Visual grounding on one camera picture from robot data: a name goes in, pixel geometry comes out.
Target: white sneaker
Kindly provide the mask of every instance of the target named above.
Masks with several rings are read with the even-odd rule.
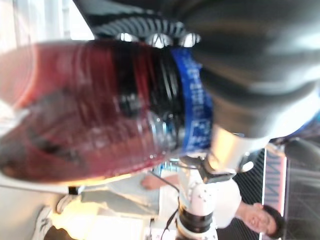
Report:
[[[53,226],[51,220],[52,208],[44,206],[40,211],[31,240],[44,240],[47,232]]]

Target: hand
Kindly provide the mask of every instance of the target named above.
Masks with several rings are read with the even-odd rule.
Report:
[[[141,185],[147,190],[155,190],[166,185],[163,181],[153,175],[147,175],[141,181]]]

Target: red liquid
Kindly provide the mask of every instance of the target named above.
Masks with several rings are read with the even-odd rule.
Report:
[[[167,149],[154,140],[148,119],[152,72],[145,53],[129,74],[113,42],[46,43],[0,56],[0,99],[17,111],[22,123],[0,138],[0,167],[17,179],[70,182],[114,177],[159,164]],[[138,113],[124,114],[120,89],[137,84]]]

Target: plastic bottle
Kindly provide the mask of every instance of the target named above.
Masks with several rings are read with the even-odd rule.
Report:
[[[210,146],[212,101],[187,48],[64,41],[0,56],[0,167],[42,183],[110,178]]]

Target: black wire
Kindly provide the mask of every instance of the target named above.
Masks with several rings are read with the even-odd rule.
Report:
[[[179,209],[179,208],[177,208],[177,209],[174,211],[174,213],[170,216],[170,218],[169,218],[168,221],[166,222],[166,225],[165,225],[165,228],[164,228],[164,230],[163,230],[163,232],[162,232],[162,235],[161,235],[160,240],[162,240],[162,238],[163,238],[166,230],[170,231],[170,230],[169,230],[169,226],[170,226],[172,220],[175,218],[175,215],[177,214],[178,209]]]
[[[177,188],[175,185],[173,185],[171,182],[165,180],[164,178],[162,178],[161,176],[155,174],[153,171],[149,171],[149,173],[151,173],[153,176],[155,176],[156,178],[160,179],[162,182],[168,184],[169,186],[173,187],[175,190],[177,190],[177,192],[179,193],[180,190],[179,188]]]
[[[151,173],[153,176],[155,176],[156,178],[160,179],[160,180],[163,181],[164,183],[168,184],[169,186],[173,187],[175,190],[177,190],[178,193],[180,193],[179,188],[177,188],[177,187],[176,187],[175,185],[173,185],[171,182],[169,182],[169,181],[165,180],[164,178],[162,178],[161,176],[155,174],[153,171],[149,171],[149,173]],[[175,215],[176,215],[176,213],[178,212],[178,209],[179,209],[179,208],[177,208],[177,209],[175,210],[175,212],[170,216],[170,218],[169,218],[168,221],[166,222],[166,225],[165,225],[165,228],[164,228],[164,230],[163,230],[163,232],[162,232],[162,235],[161,235],[160,240],[162,240],[162,238],[163,238],[166,230],[169,231],[169,226],[170,226],[172,220],[175,218]]]

